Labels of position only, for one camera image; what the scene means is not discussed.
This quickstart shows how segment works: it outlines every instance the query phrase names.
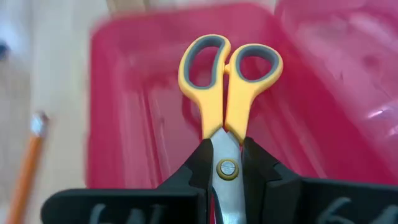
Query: pink bin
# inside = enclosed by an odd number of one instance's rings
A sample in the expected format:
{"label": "pink bin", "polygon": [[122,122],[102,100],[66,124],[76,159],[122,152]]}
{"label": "pink bin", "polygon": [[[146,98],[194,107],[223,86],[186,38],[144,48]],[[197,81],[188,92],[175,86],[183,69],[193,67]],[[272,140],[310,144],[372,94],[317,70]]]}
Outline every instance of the pink bin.
{"label": "pink bin", "polygon": [[[305,4],[295,11],[296,4],[282,1],[278,17],[240,3],[103,24],[91,40],[87,187],[155,188],[195,150],[201,118],[178,87],[177,69],[185,49],[205,34],[227,37],[232,51],[260,43],[281,54],[282,76],[255,99],[248,136],[287,167],[310,177],[398,184],[392,40],[350,24],[352,14],[363,13],[359,7],[331,7],[320,15]],[[346,30],[334,27],[336,18]],[[208,82],[214,55],[206,49],[195,59],[194,82]],[[256,58],[242,68],[249,78],[269,69]]]}

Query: yellow scissors handle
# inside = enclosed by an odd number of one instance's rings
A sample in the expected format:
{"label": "yellow scissors handle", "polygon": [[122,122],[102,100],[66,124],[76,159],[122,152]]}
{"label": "yellow scissors handle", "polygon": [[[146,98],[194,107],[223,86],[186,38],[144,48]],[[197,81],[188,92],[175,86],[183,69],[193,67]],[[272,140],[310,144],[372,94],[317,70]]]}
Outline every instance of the yellow scissors handle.
{"label": "yellow scissors handle", "polygon": [[[272,65],[271,70],[257,80],[248,80],[241,73],[240,64],[242,59],[250,56],[268,60]],[[253,100],[278,80],[283,70],[283,61],[276,50],[266,45],[246,44],[234,51],[225,70],[229,73],[225,126],[242,143],[246,137]]]}
{"label": "yellow scissors handle", "polygon": [[[211,69],[211,83],[196,86],[190,81],[189,69],[195,56],[206,47],[218,47]],[[200,109],[202,138],[210,138],[223,126],[223,74],[225,60],[231,51],[229,40],[221,35],[204,35],[197,38],[185,51],[178,68],[181,91]]]}

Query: scissors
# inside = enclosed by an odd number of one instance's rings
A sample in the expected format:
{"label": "scissors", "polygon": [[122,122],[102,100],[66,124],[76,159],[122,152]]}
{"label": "scissors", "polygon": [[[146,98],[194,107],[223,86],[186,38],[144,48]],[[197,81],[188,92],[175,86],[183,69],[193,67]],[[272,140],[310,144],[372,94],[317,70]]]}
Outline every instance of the scissors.
{"label": "scissors", "polygon": [[[208,86],[190,81],[189,70],[195,56],[206,47],[218,47]],[[246,137],[250,107],[255,97],[273,85],[283,70],[279,53],[262,44],[246,44],[236,49],[225,64],[231,44],[222,35],[197,38],[185,51],[178,68],[178,84],[185,96],[200,109],[203,139],[213,145],[212,186],[218,223],[246,223],[240,145]],[[257,80],[248,80],[240,70],[245,57],[270,61],[271,70]],[[223,74],[229,74],[225,127],[223,129]]]}

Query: scissor blade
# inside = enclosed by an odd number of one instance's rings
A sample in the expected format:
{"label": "scissor blade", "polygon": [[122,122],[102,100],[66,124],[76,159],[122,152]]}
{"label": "scissor blade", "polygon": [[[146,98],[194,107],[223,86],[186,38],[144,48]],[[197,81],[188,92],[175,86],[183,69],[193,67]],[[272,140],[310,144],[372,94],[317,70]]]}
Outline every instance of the scissor blade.
{"label": "scissor blade", "polygon": [[223,128],[217,130],[210,139],[214,152],[213,188],[217,203],[216,219],[221,218],[224,224],[246,223],[242,161],[238,140],[232,133],[226,133]]}

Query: pencil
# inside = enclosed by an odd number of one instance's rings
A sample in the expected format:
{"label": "pencil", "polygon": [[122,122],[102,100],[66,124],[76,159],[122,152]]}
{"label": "pencil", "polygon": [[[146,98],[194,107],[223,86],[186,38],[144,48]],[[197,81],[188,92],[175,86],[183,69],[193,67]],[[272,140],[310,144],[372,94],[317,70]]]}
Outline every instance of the pencil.
{"label": "pencil", "polygon": [[9,208],[7,224],[21,224],[24,220],[26,206],[35,177],[35,170],[45,137],[47,121],[48,119],[44,113],[33,115],[30,124],[28,149],[19,171],[19,177]]}

